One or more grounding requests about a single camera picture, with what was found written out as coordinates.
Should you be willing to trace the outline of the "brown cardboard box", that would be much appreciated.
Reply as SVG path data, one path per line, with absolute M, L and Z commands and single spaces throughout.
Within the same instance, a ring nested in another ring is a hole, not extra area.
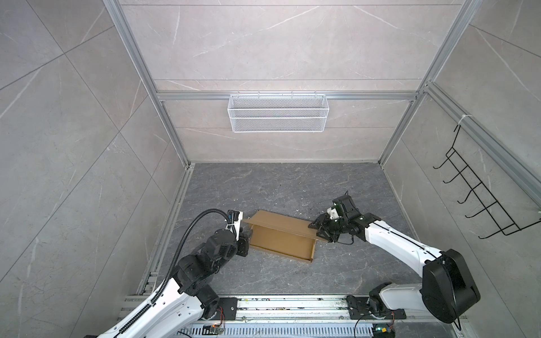
M 314 260 L 321 238 L 315 229 L 309 228 L 311 221 L 260 210 L 243 223 L 253 232 L 251 249 L 304 263 Z

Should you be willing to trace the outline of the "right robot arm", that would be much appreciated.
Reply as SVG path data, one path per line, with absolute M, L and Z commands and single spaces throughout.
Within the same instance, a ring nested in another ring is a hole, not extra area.
M 348 234 L 377 246 L 421 277 L 417 284 L 383 283 L 371 290 L 365 308 L 372 318 L 385 318 L 397 310 L 414 310 L 429 312 L 446 324 L 459 323 L 460 316 L 481 299 L 466 260 L 458 251 L 428 246 L 377 215 L 362 214 L 348 194 L 334 199 L 309 228 L 330 243 Z

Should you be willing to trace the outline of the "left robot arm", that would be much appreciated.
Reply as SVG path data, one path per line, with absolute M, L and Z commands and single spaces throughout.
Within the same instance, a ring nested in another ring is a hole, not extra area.
M 182 257 L 164 281 L 165 289 L 155 291 L 145 302 L 101 337 L 170 337 L 200 320 L 218 315 L 220 297 L 210 287 L 214 275 L 234 256 L 246 256 L 253 231 L 240 229 L 234 235 L 221 229 Z

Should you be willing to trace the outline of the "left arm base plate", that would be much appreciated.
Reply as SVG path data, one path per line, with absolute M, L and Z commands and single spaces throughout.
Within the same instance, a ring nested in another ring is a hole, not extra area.
M 222 297 L 219 299 L 217 308 L 211 311 L 212 321 L 234 321 L 238 312 L 238 301 L 236 297 Z

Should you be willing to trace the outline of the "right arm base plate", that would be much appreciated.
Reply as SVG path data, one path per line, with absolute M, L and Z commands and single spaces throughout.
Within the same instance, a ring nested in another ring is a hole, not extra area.
M 404 320 L 404 309 L 390 310 L 378 297 L 356 297 L 347 295 L 347 309 L 352 320 Z

